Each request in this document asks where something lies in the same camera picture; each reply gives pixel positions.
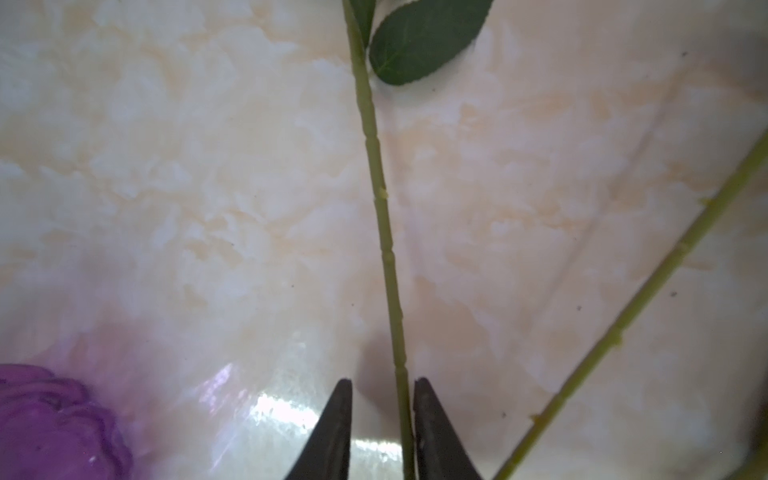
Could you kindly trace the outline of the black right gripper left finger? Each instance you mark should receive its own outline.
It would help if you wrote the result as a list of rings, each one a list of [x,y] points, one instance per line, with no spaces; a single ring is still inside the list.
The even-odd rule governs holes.
[[[348,479],[352,402],[352,381],[339,380],[286,480]]]

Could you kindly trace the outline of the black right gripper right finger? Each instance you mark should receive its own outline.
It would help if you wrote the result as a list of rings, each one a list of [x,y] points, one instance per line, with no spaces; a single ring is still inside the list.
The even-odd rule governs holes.
[[[482,479],[425,377],[415,382],[413,412],[419,479]]]

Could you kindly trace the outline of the purple gradient glass vase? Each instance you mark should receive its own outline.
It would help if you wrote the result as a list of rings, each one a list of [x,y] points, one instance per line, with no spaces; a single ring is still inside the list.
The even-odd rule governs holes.
[[[112,410],[81,382],[1,366],[3,479],[130,479],[133,456]]]

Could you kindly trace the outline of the pink peony stem pile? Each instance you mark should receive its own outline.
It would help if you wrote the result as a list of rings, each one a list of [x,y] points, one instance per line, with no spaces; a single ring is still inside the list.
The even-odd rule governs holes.
[[[510,479],[513,476],[571,397],[584,384],[605,356],[612,349],[620,346],[624,332],[666,284],[688,254],[709,233],[728,206],[766,161],[767,135],[762,134],[749,153],[739,162],[733,173],[728,176],[722,187],[707,200],[700,214],[620,311],[602,337],[567,377],[557,393],[553,395],[540,413],[532,417],[531,427],[494,475],[496,479]]]

